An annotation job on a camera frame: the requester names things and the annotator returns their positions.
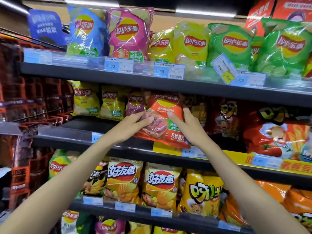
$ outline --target right hand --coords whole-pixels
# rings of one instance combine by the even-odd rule
[[[188,108],[183,108],[185,122],[182,122],[175,114],[172,112],[167,112],[169,119],[177,125],[180,131],[184,134],[187,140],[200,147],[207,143],[209,137],[202,128],[200,122],[196,117],[192,115]]]

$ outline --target hand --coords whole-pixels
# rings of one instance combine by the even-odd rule
[[[205,133],[198,119],[192,115],[188,108],[183,108],[183,111],[185,122],[182,122],[172,112],[167,112],[167,114],[169,119],[177,125],[177,127],[191,144],[197,147],[206,144],[209,137]]]
[[[121,122],[114,126],[101,138],[109,140],[111,145],[116,145],[129,139],[135,133],[145,126],[148,126],[154,121],[154,117],[148,117],[142,121],[137,122],[146,112],[131,114],[125,117]]]

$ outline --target blue lay's chip bag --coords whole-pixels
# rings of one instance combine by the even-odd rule
[[[67,7],[70,42],[67,53],[85,56],[108,56],[107,12],[83,7]]]

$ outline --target ceiling light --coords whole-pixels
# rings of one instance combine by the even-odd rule
[[[29,12],[26,9],[21,8],[21,7],[15,5],[13,3],[10,3],[10,2],[5,1],[5,0],[0,0],[0,3],[4,4],[5,6],[11,7],[11,8],[13,8],[13,9],[15,9],[17,11],[23,12],[26,15],[29,15]]]
[[[195,15],[211,15],[211,16],[221,16],[221,17],[235,17],[235,13],[226,13],[226,12],[212,12],[212,11],[192,11],[185,9],[176,9],[176,13],[186,13],[186,14],[195,14]]]
[[[64,0],[64,1],[68,4],[76,4],[76,5],[119,7],[118,3],[112,3],[112,2],[79,1],[79,0]]]

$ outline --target pink lay's chip bag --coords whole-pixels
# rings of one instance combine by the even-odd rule
[[[139,88],[130,90],[126,106],[126,116],[144,111],[146,111],[146,105],[142,91]]]
[[[109,56],[147,60],[149,29],[153,21],[153,8],[109,8]]]

